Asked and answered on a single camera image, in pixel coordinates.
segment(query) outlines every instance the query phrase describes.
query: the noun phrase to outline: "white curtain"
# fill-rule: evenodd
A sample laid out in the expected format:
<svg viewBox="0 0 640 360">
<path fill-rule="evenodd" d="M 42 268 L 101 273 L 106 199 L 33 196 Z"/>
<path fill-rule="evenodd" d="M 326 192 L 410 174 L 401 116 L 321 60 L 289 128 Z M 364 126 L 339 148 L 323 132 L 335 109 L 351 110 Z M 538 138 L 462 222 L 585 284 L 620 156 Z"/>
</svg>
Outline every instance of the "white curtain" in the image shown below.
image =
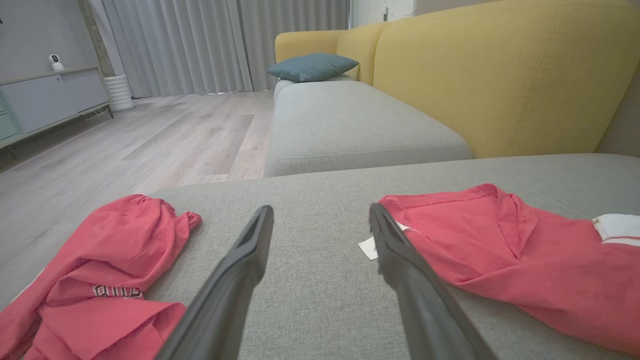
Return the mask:
<svg viewBox="0 0 640 360">
<path fill-rule="evenodd" d="M 348 0 L 103 2 L 134 97 L 273 88 L 277 34 L 348 25 Z"/>
</svg>

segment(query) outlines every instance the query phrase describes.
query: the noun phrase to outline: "light wood laminate floor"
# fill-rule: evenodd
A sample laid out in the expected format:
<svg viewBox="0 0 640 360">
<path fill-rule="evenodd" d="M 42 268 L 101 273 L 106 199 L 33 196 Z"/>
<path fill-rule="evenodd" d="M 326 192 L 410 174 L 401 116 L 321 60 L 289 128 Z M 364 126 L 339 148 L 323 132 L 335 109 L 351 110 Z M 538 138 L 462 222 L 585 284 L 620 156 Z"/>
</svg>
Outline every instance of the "light wood laminate floor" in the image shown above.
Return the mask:
<svg viewBox="0 0 640 360">
<path fill-rule="evenodd" d="M 272 91 L 142 99 L 4 169 L 0 309 L 101 205 L 172 186 L 262 177 L 272 114 Z"/>
</svg>

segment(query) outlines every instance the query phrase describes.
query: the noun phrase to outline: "red t-shirt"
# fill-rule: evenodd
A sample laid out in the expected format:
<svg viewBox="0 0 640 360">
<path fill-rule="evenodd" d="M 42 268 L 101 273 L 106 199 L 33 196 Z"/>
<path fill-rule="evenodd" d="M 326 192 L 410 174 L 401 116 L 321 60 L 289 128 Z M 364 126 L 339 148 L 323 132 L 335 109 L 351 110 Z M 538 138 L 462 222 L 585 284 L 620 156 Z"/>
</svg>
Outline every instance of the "red t-shirt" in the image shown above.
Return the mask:
<svg viewBox="0 0 640 360">
<path fill-rule="evenodd" d="M 94 211 L 0 313 L 0 358 L 153 359 L 185 307 L 143 292 L 201 222 L 144 195 Z"/>
<path fill-rule="evenodd" d="M 380 204 L 413 229 L 405 235 L 445 281 L 640 355 L 640 247 L 603 244 L 591 221 L 533 208 L 492 184 Z"/>
</svg>

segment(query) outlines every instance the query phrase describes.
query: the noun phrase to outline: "white vase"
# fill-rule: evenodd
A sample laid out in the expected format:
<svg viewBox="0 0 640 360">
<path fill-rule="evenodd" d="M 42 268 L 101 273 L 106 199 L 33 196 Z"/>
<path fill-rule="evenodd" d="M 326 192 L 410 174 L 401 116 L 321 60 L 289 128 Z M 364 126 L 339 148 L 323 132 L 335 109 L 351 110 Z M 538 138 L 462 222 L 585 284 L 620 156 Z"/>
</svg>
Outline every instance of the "white vase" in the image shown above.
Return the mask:
<svg viewBox="0 0 640 360">
<path fill-rule="evenodd" d="M 131 100 L 131 89 L 126 75 L 104 78 L 111 94 L 111 111 L 126 111 L 136 107 Z"/>
</svg>

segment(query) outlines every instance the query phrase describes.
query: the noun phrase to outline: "gray sofa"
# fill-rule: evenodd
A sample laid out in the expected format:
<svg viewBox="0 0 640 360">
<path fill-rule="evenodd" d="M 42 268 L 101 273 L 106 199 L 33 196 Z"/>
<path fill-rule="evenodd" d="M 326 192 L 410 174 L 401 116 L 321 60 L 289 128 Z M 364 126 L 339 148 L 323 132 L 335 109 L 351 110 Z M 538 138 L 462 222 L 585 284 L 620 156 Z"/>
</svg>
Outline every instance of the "gray sofa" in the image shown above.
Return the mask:
<svg viewBox="0 0 640 360">
<path fill-rule="evenodd" d="M 266 177 L 470 158 L 458 133 L 349 76 L 276 86 Z"/>
<path fill-rule="evenodd" d="M 640 159 L 564 154 L 363 168 L 200 184 L 153 194 L 204 223 L 146 298 L 189 304 L 261 205 L 275 210 L 266 274 L 253 294 L 241 359 L 408 359 L 395 293 L 357 243 L 369 204 L 388 194 L 494 183 L 570 218 L 640 213 Z M 513 305 L 451 288 L 501 359 L 631 359 L 570 338 Z"/>
</svg>

